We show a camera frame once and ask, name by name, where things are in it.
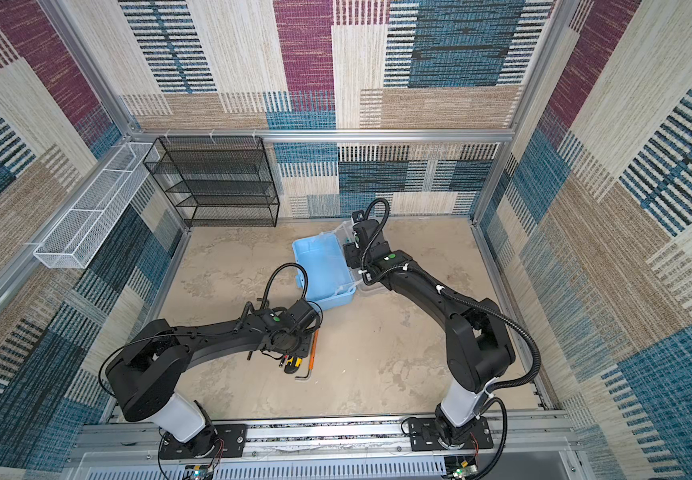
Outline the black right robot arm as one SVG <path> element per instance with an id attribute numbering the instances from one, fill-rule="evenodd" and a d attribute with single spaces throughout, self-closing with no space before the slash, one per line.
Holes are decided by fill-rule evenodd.
<path id="1" fill-rule="evenodd" d="M 445 332 L 446 364 L 453 377 L 437 406 L 439 444 L 460 449 L 495 392 L 513 388 L 504 374 L 516 361 L 505 318 L 491 300 L 477 301 L 448 287 L 402 250 L 394 250 L 382 223 L 361 210 L 352 215 L 350 242 L 343 247 L 347 266 L 366 285 L 379 284 L 421 308 Z"/>

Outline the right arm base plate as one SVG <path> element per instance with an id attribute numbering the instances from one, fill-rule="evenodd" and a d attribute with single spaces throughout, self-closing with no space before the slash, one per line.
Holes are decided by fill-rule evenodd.
<path id="1" fill-rule="evenodd" d="M 444 418 L 411 416 L 401 422 L 400 429 L 410 439 L 414 452 L 494 447 L 492 431 L 485 417 L 474 418 L 461 427 L 455 427 Z"/>

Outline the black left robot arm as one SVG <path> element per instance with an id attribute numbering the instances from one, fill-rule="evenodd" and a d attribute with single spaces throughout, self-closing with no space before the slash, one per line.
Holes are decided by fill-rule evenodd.
<path id="1" fill-rule="evenodd" d="M 306 299 L 259 310 L 248 303 L 238 319 L 202 326 L 157 319 L 111 356 L 103 374 L 127 422 L 154 423 L 187 444 L 209 428 L 196 402 L 177 392 L 187 370 L 244 352 L 303 359 L 321 325 L 321 309 Z"/>

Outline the light blue plastic tool box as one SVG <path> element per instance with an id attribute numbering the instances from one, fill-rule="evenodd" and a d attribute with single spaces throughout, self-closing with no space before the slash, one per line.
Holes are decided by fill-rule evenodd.
<path id="1" fill-rule="evenodd" d="M 292 250 L 295 261 L 308 275 L 306 299 L 323 310 L 350 304 L 355 296 L 376 296 L 387 293 L 380 283 L 367 286 L 356 268 L 347 266 L 343 247 L 356 242 L 354 222 L 346 220 L 332 231 L 295 240 Z"/>

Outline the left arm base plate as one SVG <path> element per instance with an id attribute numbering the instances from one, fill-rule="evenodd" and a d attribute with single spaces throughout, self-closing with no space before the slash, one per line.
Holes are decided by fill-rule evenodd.
<path id="1" fill-rule="evenodd" d="M 186 443 L 165 433 L 159 450 L 161 460 L 240 458 L 245 449 L 247 424 L 207 426 Z"/>

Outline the yellow black utility knife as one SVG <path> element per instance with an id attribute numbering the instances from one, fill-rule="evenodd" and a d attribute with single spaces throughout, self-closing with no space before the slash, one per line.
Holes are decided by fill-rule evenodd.
<path id="1" fill-rule="evenodd" d="M 288 375 L 296 374 L 299 371 L 301 364 L 301 358 L 295 356 L 288 357 L 285 359 L 283 371 Z"/>

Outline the orange handled tool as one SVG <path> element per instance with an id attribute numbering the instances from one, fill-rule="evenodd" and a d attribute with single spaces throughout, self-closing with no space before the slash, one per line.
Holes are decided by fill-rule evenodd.
<path id="1" fill-rule="evenodd" d="M 311 375 L 313 373 L 313 369 L 314 369 L 314 365 L 315 365 L 318 338 L 319 338 L 319 330 L 315 331 L 315 333 L 312 337 L 312 344 L 311 344 L 309 363 L 308 363 L 308 374 L 309 375 Z"/>

